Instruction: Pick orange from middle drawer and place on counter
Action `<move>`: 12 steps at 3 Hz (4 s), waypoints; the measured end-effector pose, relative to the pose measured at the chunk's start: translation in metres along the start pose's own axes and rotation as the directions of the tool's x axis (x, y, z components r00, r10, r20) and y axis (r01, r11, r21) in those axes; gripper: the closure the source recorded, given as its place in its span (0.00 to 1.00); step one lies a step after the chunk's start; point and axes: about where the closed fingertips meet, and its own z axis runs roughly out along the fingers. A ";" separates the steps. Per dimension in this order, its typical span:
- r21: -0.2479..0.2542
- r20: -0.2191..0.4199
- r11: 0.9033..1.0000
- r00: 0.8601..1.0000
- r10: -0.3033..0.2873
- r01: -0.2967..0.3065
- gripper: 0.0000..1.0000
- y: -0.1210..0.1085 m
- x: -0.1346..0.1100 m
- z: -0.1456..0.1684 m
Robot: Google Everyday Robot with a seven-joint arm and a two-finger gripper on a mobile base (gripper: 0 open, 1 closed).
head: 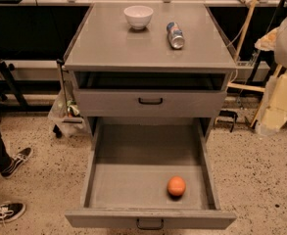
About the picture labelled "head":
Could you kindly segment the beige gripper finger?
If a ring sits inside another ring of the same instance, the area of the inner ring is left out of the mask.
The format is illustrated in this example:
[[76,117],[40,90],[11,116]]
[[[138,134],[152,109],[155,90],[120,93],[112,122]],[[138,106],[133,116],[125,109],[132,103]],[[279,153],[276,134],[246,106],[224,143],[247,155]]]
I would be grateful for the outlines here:
[[276,45],[278,28],[274,28],[269,33],[259,38],[255,43],[255,47],[261,51],[273,51]]

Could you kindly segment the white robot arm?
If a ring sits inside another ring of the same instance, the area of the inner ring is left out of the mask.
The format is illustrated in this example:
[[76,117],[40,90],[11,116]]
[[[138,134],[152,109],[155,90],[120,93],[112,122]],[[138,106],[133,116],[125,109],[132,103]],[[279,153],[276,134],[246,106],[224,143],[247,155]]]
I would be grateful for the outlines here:
[[273,51],[275,62],[287,69],[287,17],[279,27],[259,38],[255,47],[262,51]]

